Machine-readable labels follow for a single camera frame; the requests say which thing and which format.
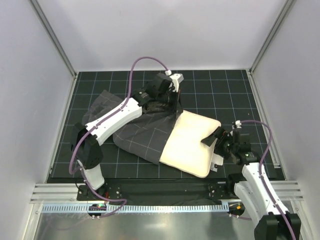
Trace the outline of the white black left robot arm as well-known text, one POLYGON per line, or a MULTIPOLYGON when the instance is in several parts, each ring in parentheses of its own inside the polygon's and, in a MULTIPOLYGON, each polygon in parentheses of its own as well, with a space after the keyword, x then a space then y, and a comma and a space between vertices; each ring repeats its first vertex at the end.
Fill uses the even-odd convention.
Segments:
POLYGON ((85 125, 76 123, 72 129, 72 161, 78 161, 88 185, 88 194, 101 200, 106 194, 105 179, 100 163, 103 159, 101 145, 116 131, 144 114, 157 111, 181 113, 181 73, 158 73, 144 87, 131 93, 111 111, 85 125))

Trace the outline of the dark grey checked pillowcase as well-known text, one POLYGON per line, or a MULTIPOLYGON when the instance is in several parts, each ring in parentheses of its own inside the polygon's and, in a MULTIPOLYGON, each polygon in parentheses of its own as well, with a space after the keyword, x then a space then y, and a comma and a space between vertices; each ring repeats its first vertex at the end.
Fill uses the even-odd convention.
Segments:
MULTIPOLYGON (((87 124, 109 113, 124 101, 123 97, 103 90, 84 114, 81 123, 87 124)), ((183 112, 181 105, 177 106, 176 113, 159 108, 134 119, 112 135, 113 142, 120 149, 158 165, 176 121, 183 112)))

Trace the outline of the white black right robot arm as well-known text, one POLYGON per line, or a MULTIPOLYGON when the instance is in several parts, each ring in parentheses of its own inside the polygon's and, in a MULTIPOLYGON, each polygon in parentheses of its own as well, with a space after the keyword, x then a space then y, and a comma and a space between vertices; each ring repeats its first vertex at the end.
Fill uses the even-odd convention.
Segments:
POLYGON ((299 239, 301 220, 290 213, 274 190, 260 155, 252 149, 249 133, 241 127, 228 132, 219 126, 201 142, 213 147, 216 155, 241 166, 240 173, 228 175, 225 192, 243 203, 254 223, 256 240, 299 239))

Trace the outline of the cream white pillow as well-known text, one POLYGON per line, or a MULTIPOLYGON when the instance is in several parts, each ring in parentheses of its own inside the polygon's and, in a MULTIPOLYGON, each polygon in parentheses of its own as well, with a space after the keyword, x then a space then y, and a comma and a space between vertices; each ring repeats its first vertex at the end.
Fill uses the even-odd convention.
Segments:
POLYGON ((175 122, 159 162, 198 178, 207 177, 211 167, 217 172, 224 159, 214 153, 215 142, 207 146, 201 140, 221 125, 216 119, 184 110, 175 122))

